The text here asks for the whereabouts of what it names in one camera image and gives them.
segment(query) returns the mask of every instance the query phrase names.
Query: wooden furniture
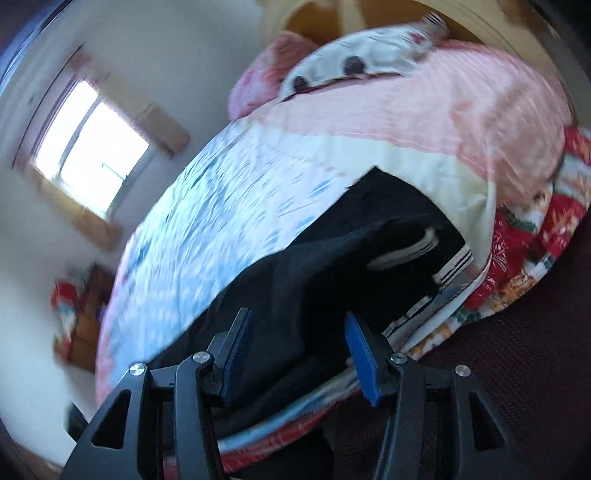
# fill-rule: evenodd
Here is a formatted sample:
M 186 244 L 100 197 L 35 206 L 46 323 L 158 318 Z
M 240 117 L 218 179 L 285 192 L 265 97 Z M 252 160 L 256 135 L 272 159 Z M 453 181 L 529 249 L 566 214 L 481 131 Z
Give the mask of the wooden furniture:
M 68 361 L 90 372 L 95 371 L 100 332 L 98 314 L 100 308 L 109 303 L 114 281 L 115 276 L 111 272 L 94 265 L 76 309 L 76 323 L 72 330 Z
M 319 44 L 366 28 L 419 20 L 428 12 L 444 18 L 451 38 L 514 53 L 540 70 L 556 71 L 533 33 L 544 20 L 524 0 L 258 0 L 264 7 L 265 42 L 280 30 Z

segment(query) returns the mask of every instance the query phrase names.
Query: white pillow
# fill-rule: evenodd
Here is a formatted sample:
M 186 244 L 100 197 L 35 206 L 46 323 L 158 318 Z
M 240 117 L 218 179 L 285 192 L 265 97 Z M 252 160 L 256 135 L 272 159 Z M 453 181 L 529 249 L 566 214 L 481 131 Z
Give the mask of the white pillow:
M 286 100 L 339 79 L 381 73 L 409 75 L 416 69 L 416 61 L 448 34 L 446 23 L 431 13 L 419 22 L 338 38 L 312 52 L 289 72 L 281 84 L 279 99 Z

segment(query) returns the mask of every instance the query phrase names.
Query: wooden headboard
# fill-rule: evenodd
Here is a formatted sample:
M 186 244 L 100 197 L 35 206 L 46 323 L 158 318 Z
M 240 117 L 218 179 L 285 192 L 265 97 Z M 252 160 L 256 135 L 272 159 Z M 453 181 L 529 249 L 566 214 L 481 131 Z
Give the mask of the wooden headboard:
M 262 35 L 280 30 L 325 44 L 347 33 L 419 20 L 436 12 L 450 38 L 483 43 L 520 56 L 541 70 L 556 71 L 532 32 L 545 22 L 525 0 L 258 0 L 264 7 Z

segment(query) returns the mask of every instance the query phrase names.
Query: metal screw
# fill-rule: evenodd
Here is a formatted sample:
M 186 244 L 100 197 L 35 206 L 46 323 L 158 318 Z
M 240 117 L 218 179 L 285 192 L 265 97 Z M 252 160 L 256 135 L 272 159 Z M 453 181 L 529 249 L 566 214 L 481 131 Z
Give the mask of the metal screw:
M 456 367 L 456 375 L 458 377 L 468 377 L 470 373 L 472 373 L 472 371 L 470 370 L 470 367 L 467 367 L 466 365 L 458 365 Z
M 133 364 L 129 367 L 129 373 L 132 374 L 134 377 L 139 377 L 146 371 L 146 366 L 144 364 Z
M 390 361 L 396 365 L 404 365 L 406 362 L 408 362 L 408 357 L 405 353 L 396 352 L 390 355 Z
M 197 352 L 195 355 L 193 355 L 193 361 L 197 362 L 198 364 L 204 364 L 209 360 L 210 357 L 211 355 L 209 355 L 207 352 Z

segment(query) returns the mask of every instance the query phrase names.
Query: blue clamp pad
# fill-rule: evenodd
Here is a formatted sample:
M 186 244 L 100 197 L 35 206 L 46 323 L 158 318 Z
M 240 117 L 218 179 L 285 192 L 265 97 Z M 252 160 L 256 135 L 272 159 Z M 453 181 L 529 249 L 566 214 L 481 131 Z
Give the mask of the blue clamp pad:
M 215 358 L 215 367 L 206 390 L 219 406 L 229 406 L 244 372 L 254 339 L 252 310 L 241 308 L 228 332 L 218 333 L 207 351 Z
M 345 338 L 363 396 L 372 407 L 380 406 L 398 392 L 398 380 L 388 372 L 392 348 L 382 335 L 374 335 L 367 324 L 351 312 L 345 316 Z

